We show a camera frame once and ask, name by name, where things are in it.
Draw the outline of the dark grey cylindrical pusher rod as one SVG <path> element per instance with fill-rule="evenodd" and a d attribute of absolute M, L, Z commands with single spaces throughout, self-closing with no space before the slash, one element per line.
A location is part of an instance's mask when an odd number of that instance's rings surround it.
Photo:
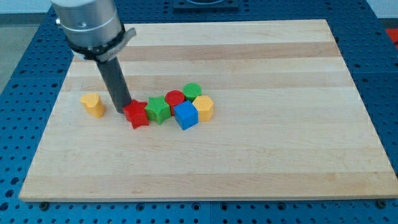
<path fill-rule="evenodd" d="M 132 99 L 118 58 L 96 64 L 116 111 L 124 113 L 123 108 L 129 105 Z"/>

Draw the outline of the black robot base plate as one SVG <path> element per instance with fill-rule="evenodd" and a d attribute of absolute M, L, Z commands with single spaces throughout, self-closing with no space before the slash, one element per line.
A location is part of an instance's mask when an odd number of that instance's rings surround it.
<path fill-rule="evenodd" d="M 173 0 L 173 11 L 238 9 L 239 0 Z"/>

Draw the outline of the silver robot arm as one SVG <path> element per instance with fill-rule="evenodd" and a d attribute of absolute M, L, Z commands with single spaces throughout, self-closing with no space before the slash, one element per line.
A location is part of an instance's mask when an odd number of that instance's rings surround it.
<path fill-rule="evenodd" d="M 51 0 L 57 25 L 63 29 L 72 52 L 96 62 L 114 107 L 123 112 L 132 98 L 118 54 L 137 35 L 126 29 L 113 0 Z"/>

